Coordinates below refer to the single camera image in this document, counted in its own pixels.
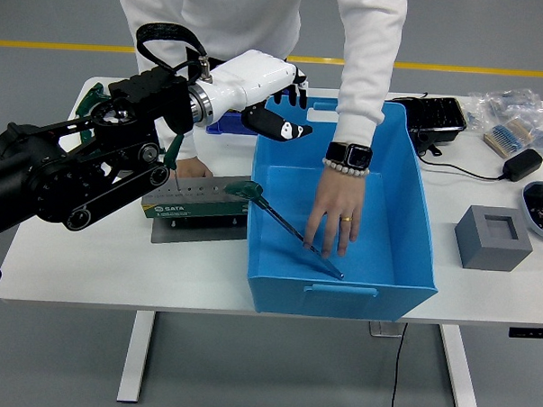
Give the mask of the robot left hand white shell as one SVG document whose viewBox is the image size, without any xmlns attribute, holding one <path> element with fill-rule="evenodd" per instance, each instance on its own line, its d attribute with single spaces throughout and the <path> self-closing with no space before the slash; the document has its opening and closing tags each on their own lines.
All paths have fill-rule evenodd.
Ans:
<svg viewBox="0 0 543 407">
<path fill-rule="evenodd" d="M 209 126 L 228 111 L 238 111 L 246 128 L 271 140 L 285 142 L 312 133 L 312 127 L 287 121 L 265 108 L 265 101 L 283 89 L 289 91 L 291 106 L 306 108 L 307 76 L 297 66 L 249 50 L 218 65 L 211 76 L 208 82 L 200 79 L 194 84 L 195 98 L 199 100 L 194 124 Z"/>
</svg>

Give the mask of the person's right hand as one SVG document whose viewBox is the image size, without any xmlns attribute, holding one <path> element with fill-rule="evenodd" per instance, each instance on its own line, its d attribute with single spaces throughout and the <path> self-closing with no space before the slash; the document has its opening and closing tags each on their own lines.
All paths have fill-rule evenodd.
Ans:
<svg viewBox="0 0 543 407">
<path fill-rule="evenodd" d="M 213 172 L 198 157 L 176 160 L 176 177 L 213 177 Z"/>
</svg>

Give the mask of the person's left hand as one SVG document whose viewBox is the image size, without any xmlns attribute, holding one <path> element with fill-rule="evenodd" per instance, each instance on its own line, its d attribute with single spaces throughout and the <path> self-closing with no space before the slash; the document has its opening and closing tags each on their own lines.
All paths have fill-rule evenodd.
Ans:
<svg viewBox="0 0 543 407">
<path fill-rule="evenodd" d="M 304 231 L 304 245 L 314 244 L 319 225 L 326 218 L 321 257 L 328 259 L 333 249 L 344 257 L 350 243 L 357 240 L 365 201 L 366 179 L 324 168 L 316 186 L 314 203 Z"/>
</svg>

